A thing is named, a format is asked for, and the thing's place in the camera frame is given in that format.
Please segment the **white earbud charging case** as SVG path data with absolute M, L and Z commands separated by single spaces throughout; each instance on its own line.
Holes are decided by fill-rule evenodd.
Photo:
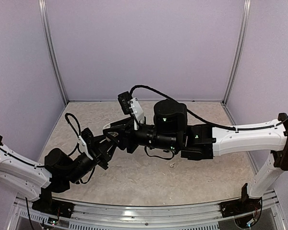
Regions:
M 111 132 L 108 131 L 109 128 L 111 128 L 111 123 L 108 123 L 108 124 L 104 125 L 103 128 L 102 128 L 103 135 L 106 137 L 106 139 L 108 141 L 111 140 Z

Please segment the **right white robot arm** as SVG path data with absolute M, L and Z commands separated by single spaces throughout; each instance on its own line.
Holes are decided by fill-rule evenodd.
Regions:
M 217 127 L 203 122 L 190 126 L 187 106 L 165 99 L 154 105 L 154 122 L 149 125 L 136 98 L 121 99 L 120 104 L 127 118 L 105 126 L 103 134 L 128 153 L 144 146 L 200 161 L 235 152 L 271 152 L 254 179 L 242 187 L 241 197 L 220 204 L 224 217 L 259 209 L 268 187 L 288 171 L 288 116 L 285 113 L 261 124 Z

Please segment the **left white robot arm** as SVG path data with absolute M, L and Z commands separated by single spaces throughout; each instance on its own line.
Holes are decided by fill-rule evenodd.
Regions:
M 84 152 L 72 159 L 61 149 L 54 148 L 44 164 L 14 153 L 2 143 L 0 136 L 0 182 L 14 188 L 32 202 L 34 210 L 68 216 L 73 203 L 53 199 L 53 193 L 63 193 L 71 184 L 86 184 L 83 177 L 92 175 L 96 166 L 108 168 L 116 144 L 104 136 L 78 138 Z

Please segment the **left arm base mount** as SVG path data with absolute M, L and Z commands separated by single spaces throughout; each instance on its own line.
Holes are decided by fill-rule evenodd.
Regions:
M 50 203 L 47 203 L 40 199 L 32 203 L 32 209 L 53 216 L 70 219 L 74 210 L 74 204 L 55 199 L 52 199 Z

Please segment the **front aluminium rail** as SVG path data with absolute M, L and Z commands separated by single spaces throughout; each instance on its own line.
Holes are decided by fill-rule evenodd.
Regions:
M 287 225 L 273 190 L 252 212 L 223 217 L 220 201 L 176 206 L 119 206 L 73 201 L 69 218 L 41 213 L 17 196 L 9 213 L 7 230 L 285 230 Z

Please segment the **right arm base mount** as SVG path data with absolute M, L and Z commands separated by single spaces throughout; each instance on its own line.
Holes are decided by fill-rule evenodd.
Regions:
M 242 199 L 239 198 L 235 200 L 221 202 L 219 206 L 222 217 L 227 218 L 259 210 L 261 208 L 261 200 L 261 198 L 247 198 L 245 201 L 242 201 Z

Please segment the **left aluminium frame post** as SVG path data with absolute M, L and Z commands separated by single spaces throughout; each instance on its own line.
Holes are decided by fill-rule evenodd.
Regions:
M 61 99 L 64 105 L 66 106 L 69 103 L 69 99 L 65 90 L 63 79 L 60 74 L 59 65 L 58 65 L 58 61 L 57 61 L 57 57 L 55 53 L 55 48 L 54 48 L 53 41 L 52 41 L 51 28 L 50 28 L 48 11 L 47 11 L 47 3 L 45 0 L 39 0 L 38 5 L 39 5 L 43 31 L 45 35 L 47 50 L 49 54 L 49 59 L 51 62 L 51 66 L 54 72 L 55 80 L 56 80 L 56 83 L 60 92 Z

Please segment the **aluminium frame post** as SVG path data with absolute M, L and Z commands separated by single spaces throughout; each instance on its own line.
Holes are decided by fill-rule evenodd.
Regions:
M 53 41 L 52 41 L 51 28 L 50 28 L 48 11 L 47 11 L 47 3 L 45 0 L 39 0 L 38 5 L 39 5 L 43 31 L 45 35 L 47 50 L 49 54 L 49 59 L 51 62 L 51 66 L 54 72 L 55 80 L 56 80 L 56 83 L 60 92 L 61 99 L 64 105 L 66 106 L 69 103 L 69 99 L 65 90 L 63 79 L 60 74 L 59 65 L 58 65 L 58 61 L 57 61 L 57 57 L 55 53 L 55 48 L 54 48 Z
M 237 76 L 241 56 L 243 53 L 245 36 L 247 33 L 248 21 L 249 21 L 250 10 L 251 10 L 251 0 L 245 0 L 243 3 L 244 5 L 243 5 L 238 41 L 237 41 L 236 50 L 234 54 L 233 64 L 230 70 L 229 80 L 228 80 L 227 87 L 225 90 L 225 95 L 222 101 L 224 106 L 228 104 L 230 95 L 233 90 L 233 86 L 234 86 L 234 82 Z

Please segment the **right aluminium frame post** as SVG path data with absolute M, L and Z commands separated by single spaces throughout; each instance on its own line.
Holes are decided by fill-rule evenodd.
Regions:
M 245 36 L 247 33 L 248 21 L 249 21 L 250 10 L 251 10 L 251 0 L 245 0 L 243 3 L 244 5 L 243 5 L 238 41 L 237 41 L 236 50 L 234 54 L 233 64 L 230 70 L 229 80 L 228 80 L 227 87 L 225 90 L 225 95 L 222 101 L 224 106 L 228 104 L 230 95 L 233 90 L 233 86 L 234 86 L 234 82 L 237 76 L 241 56 L 243 53 Z

